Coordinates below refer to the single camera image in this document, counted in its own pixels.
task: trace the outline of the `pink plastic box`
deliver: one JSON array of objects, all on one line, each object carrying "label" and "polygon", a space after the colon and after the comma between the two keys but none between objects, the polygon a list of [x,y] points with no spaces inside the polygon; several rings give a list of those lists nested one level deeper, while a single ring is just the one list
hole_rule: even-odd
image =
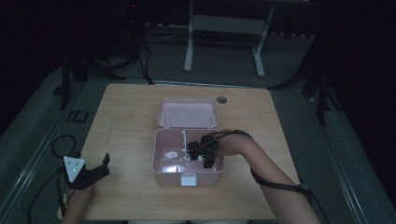
[{"label": "pink plastic box", "polygon": [[201,137],[217,132],[219,116],[216,103],[206,99],[163,99],[158,116],[160,129],[155,135],[152,168],[161,186],[216,185],[224,168],[215,160],[204,168],[200,157],[191,161],[186,145],[201,142]]}]

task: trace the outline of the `forearm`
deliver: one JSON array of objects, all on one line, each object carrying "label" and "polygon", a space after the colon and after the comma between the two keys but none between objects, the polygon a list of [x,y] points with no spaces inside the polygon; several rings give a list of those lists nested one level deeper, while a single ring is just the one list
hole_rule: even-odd
[{"label": "forearm", "polygon": [[[253,141],[248,143],[241,154],[261,179],[278,184],[295,185],[257,143]],[[317,215],[303,194],[265,186],[261,188],[279,223],[319,223]]]},{"label": "forearm", "polygon": [[70,206],[64,213],[62,224],[78,224],[82,219],[82,215],[83,211],[78,211],[74,207]]}]

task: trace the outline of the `wooden table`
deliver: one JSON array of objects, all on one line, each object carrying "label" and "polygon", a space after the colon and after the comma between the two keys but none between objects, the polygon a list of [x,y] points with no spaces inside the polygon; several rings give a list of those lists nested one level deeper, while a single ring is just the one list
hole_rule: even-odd
[{"label": "wooden table", "polygon": [[95,184],[85,219],[195,220],[275,218],[242,156],[225,158],[213,187],[160,187],[152,170],[157,117],[163,98],[216,101],[219,130],[250,133],[295,182],[298,177],[271,94],[262,89],[110,84],[82,157],[92,169],[110,155],[110,175]]}]

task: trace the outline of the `metal stand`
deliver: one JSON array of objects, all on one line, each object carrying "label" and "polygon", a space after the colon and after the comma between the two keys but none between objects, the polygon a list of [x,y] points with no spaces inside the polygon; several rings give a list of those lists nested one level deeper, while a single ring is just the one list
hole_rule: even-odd
[{"label": "metal stand", "polygon": [[90,66],[92,69],[96,70],[100,74],[105,75],[106,77],[109,77],[111,79],[117,79],[117,80],[124,80],[125,77],[120,77],[113,72],[111,72],[110,69],[102,66],[101,64],[97,63],[95,60],[90,59],[89,57],[86,57],[82,53],[71,53],[67,51],[64,53],[63,58],[62,58],[62,87],[61,87],[61,94],[62,94],[62,105],[61,105],[61,110],[64,110],[69,103],[70,99],[70,70],[75,75],[76,80],[78,81],[86,81],[88,76],[84,73],[81,73],[81,71],[78,71],[77,67],[84,66],[82,63],[87,64]]},{"label": "metal stand", "polygon": [[237,19],[228,17],[216,17],[206,15],[194,15],[193,0],[190,0],[190,18],[189,18],[189,42],[187,45],[186,61],[184,71],[190,72],[192,65],[192,32],[193,30],[207,30],[217,32],[228,32],[238,34],[259,35],[259,44],[253,48],[253,57],[256,64],[257,76],[264,77],[262,67],[262,45],[267,36],[268,27],[274,14],[274,7],[270,7],[265,20]]}]

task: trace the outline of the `box lid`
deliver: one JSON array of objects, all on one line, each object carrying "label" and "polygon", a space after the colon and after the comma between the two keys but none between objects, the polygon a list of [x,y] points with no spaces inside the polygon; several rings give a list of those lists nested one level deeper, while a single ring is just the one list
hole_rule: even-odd
[{"label": "box lid", "polygon": [[207,99],[163,99],[158,124],[165,128],[213,129],[219,126],[216,103]]}]

